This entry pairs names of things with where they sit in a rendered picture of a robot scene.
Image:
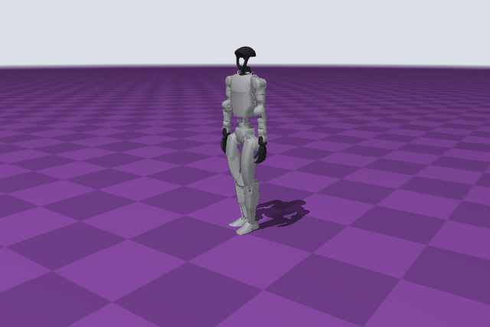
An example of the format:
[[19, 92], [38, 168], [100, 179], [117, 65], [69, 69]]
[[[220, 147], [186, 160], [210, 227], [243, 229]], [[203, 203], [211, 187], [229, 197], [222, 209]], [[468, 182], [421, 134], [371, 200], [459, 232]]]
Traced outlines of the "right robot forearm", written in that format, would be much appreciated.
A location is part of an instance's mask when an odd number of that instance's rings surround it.
[[[232, 114], [233, 112], [230, 110], [230, 111], [226, 111], [225, 109], [223, 109], [223, 115], [224, 115], [224, 122], [223, 122], [223, 128], [226, 128], [227, 129], [227, 133], [230, 133], [231, 132], [231, 117], [232, 117]], [[222, 128], [222, 131], [223, 131], [223, 128]]]

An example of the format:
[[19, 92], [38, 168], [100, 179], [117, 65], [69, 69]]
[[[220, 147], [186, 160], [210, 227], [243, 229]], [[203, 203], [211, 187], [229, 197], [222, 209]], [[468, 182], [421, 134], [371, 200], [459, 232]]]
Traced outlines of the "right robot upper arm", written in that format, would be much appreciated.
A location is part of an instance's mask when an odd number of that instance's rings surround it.
[[232, 106], [231, 106], [231, 95], [230, 95], [230, 79], [231, 79], [232, 76], [226, 77], [226, 80], [225, 80], [227, 100], [225, 100], [222, 103], [222, 108], [225, 109], [226, 111], [232, 110]]

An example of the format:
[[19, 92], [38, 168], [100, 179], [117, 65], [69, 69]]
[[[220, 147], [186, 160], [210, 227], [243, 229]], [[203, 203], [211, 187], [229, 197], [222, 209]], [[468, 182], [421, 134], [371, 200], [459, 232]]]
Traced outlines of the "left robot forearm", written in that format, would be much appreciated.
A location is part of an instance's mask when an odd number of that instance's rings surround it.
[[266, 114], [266, 109], [265, 107], [263, 107], [261, 109], [261, 115], [262, 117], [258, 118], [257, 119], [257, 122], [258, 122], [258, 139], [260, 136], [263, 137], [263, 143], [267, 142], [268, 138], [267, 138], [267, 126], [266, 126], [266, 122], [267, 122], [267, 114]]

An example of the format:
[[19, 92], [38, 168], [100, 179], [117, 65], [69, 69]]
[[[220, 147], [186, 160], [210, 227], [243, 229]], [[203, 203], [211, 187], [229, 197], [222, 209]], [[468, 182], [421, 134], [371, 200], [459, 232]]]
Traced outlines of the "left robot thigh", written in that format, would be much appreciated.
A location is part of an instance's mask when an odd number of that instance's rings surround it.
[[254, 178], [256, 170], [257, 159], [253, 153], [259, 151], [260, 145], [258, 144], [258, 138], [254, 135], [248, 135], [247, 140], [244, 141], [243, 149], [241, 153], [241, 174], [244, 185], [250, 189], [252, 188], [253, 182], [257, 181]]

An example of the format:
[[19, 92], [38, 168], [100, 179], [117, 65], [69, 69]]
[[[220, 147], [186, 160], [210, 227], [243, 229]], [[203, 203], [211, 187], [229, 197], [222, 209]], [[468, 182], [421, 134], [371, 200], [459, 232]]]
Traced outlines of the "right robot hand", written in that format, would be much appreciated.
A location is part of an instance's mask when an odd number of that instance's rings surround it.
[[227, 137], [230, 135], [230, 133], [227, 133], [227, 129], [226, 128], [223, 128], [223, 132], [222, 132], [222, 135], [223, 138], [222, 138], [222, 141], [221, 141], [221, 148], [223, 150], [224, 153], [226, 153], [226, 144], [227, 144]]

